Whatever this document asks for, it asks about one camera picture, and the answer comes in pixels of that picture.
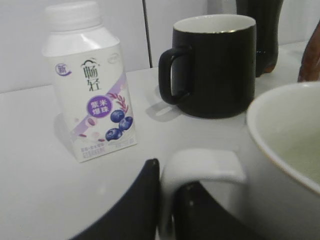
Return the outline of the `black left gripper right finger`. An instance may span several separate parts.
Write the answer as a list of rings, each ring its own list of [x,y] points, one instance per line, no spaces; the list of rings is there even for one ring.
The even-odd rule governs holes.
[[[175,193],[173,222],[177,240],[263,239],[228,213],[198,181]]]

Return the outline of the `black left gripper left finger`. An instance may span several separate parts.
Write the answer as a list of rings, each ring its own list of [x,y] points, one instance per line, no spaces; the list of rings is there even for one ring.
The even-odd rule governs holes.
[[[100,219],[73,240],[154,240],[159,215],[160,164],[145,161],[139,175]]]

